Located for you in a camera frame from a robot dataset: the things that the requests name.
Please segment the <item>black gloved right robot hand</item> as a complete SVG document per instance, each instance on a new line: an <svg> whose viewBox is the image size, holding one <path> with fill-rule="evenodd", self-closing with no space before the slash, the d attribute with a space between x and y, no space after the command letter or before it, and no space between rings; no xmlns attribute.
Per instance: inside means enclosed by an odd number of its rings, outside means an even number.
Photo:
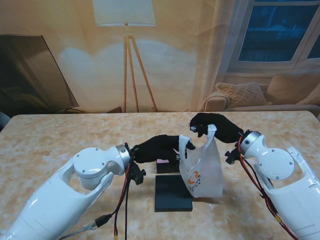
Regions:
<svg viewBox="0 0 320 240"><path fill-rule="evenodd" d="M189 122L190 127L196 127L195 133L200 138L208 134L209 125L215 125L215 137L226 144L235 143L244 131L219 113L197 113Z"/></svg>

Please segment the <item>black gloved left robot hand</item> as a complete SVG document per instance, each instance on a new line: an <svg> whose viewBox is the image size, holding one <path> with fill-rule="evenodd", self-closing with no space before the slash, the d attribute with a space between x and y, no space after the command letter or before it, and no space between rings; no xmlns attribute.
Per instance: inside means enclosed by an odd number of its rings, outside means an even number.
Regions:
<svg viewBox="0 0 320 240"><path fill-rule="evenodd" d="M175 165L180 161L179 135L157 135L135 145L130 151L139 164L167 160Z"/></svg>

